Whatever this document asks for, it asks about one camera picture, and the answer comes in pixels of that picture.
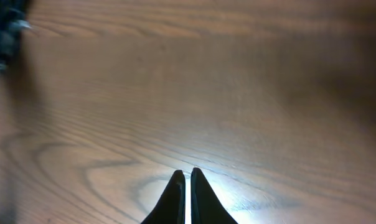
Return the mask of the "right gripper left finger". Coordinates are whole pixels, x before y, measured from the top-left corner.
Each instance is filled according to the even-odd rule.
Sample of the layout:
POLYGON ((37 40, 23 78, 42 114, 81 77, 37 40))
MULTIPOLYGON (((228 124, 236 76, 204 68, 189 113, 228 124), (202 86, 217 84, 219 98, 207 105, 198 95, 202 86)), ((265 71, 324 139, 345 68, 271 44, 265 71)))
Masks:
POLYGON ((157 204, 141 224, 185 224, 186 181, 183 171, 172 174, 157 204))

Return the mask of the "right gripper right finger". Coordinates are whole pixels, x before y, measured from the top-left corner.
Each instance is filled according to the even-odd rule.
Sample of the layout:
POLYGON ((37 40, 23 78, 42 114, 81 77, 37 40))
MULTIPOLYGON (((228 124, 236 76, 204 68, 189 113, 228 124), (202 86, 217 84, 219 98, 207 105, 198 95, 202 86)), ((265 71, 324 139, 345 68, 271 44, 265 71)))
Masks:
POLYGON ((198 167, 191 172, 190 200, 191 224, 238 224, 220 203, 198 167))

